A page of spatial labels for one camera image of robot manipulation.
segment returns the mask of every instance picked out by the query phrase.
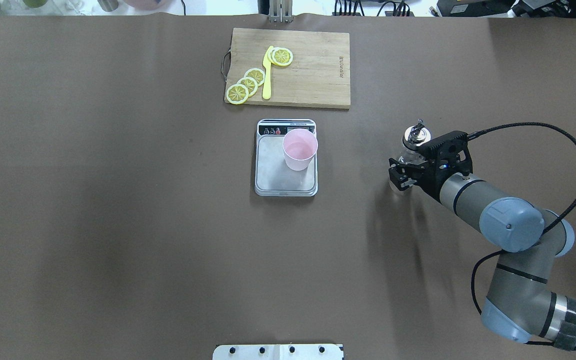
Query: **white bracket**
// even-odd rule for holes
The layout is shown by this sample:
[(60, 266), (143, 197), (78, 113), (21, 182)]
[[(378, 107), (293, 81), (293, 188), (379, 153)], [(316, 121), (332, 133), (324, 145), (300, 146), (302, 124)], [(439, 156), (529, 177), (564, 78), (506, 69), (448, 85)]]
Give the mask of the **white bracket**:
[(219, 345), (212, 360), (344, 360), (342, 344)]
[(293, 0), (270, 0), (268, 19), (271, 23), (292, 23)]

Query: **pink cup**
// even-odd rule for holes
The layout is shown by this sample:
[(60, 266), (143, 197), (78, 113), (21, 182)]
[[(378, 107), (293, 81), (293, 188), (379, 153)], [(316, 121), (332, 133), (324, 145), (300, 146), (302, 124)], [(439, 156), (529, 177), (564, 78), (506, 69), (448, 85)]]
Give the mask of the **pink cup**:
[(283, 157), (286, 165), (294, 171), (302, 171), (313, 161), (319, 143), (315, 135), (306, 129), (293, 129), (283, 137)]

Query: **black tape band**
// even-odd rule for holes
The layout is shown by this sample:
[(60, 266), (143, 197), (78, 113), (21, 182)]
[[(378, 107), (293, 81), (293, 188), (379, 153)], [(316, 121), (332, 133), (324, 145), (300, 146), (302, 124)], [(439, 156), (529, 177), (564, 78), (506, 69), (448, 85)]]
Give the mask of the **black tape band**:
[(553, 322), (553, 315), (555, 314), (555, 305), (557, 305), (557, 294), (555, 294), (555, 292), (550, 292), (550, 307), (548, 308), (546, 321), (543, 323), (543, 328), (539, 333), (540, 338), (546, 337), (546, 333), (548, 333), (548, 329), (551, 327), (551, 323)]
[(575, 350), (576, 344), (576, 299), (566, 297), (566, 316), (561, 322), (553, 346), (565, 351)]
[(542, 283), (542, 284), (548, 284), (548, 279), (547, 279), (547, 278), (542, 278), (542, 277), (539, 277), (539, 276), (535, 276), (535, 275), (533, 275), (533, 274), (531, 274), (531, 273), (524, 272), (524, 271), (518, 270), (518, 269), (516, 269), (516, 268), (512, 268), (512, 267), (510, 267), (510, 266), (506, 266), (506, 265), (504, 265), (504, 264), (497, 264), (497, 265), (496, 265), (496, 268), (497, 268), (497, 269), (501, 269), (501, 270), (503, 270), (503, 271), (507, 271), (507, 272), (512, 273), (512, 274), (514, 274), (514, 275), (519, 275), (519, 276), (521, 276), (522, 278), (526, 278), (526, 279), (528, 279), (528, 280), (537, 281), (538, 283)]
[(478, 178), (477, 180), (473, 180), (473, 181), (467, 183), (461, 189), (459, 189), (459, 191), (457, 191), (457, 194), (454, 196), (454, 200), (452, 201), (452, 212), (455, 215), (457, 215), (457, 200), (459, 200), (459, 196), (462, 196), (462, 193), (464, 192), (464, 190), (468, 189), (468, 187), (470, 187), (471, 185), (473, 185), (475, 183), (480, 183), (480, 182), (485, 182), (485, 180)]

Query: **metal bracket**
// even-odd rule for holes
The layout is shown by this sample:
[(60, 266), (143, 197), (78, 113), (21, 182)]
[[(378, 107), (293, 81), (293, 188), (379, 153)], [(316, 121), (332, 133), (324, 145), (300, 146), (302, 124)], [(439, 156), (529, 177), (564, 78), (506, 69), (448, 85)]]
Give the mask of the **metal bracket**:
[(268, 20), (271, 23), (292, 23), (293, 0), (270, 0)]

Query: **lemon slice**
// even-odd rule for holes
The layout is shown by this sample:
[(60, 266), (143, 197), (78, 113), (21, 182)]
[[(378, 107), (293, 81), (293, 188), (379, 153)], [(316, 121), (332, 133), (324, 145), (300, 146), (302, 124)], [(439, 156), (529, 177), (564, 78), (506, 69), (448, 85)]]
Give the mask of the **lemon slice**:
[(266, 73), (262, 69), (254, 67), (246, 71), (244, 77), (253, 78), (256, 81), (257, 86), (260, 86), (266, 79)]
[(245, 85), (234, 84), (226, 90), (226, 100), (230, 104), (243, 104), (248, 98), (248, 88)]
[(255, 95), (259, 85), (257, 84), (257, 80), (250, 76), (244, 76), (237, 81), (237, 84), (242, 84), (248, 90), (248, 97)]
[(285, 47), (275, 47), (270, 53), (270, 61), (276, 66), (289, 66), (293, 62), (293, 52)]

